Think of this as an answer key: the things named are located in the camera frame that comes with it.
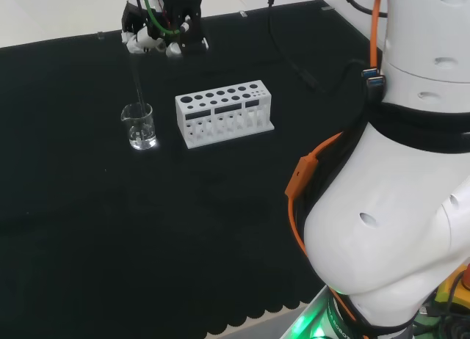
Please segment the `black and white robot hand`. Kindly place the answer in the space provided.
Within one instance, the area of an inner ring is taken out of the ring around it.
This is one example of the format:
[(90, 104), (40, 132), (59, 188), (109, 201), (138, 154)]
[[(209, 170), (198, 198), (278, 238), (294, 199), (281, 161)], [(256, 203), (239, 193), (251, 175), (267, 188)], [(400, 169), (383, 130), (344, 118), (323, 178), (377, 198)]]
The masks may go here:
[(156, 50), (167, 57), (203, 54), (209, 44), (201, 23), (202, 0), (127, 0), (122, 43), (131, 54)]

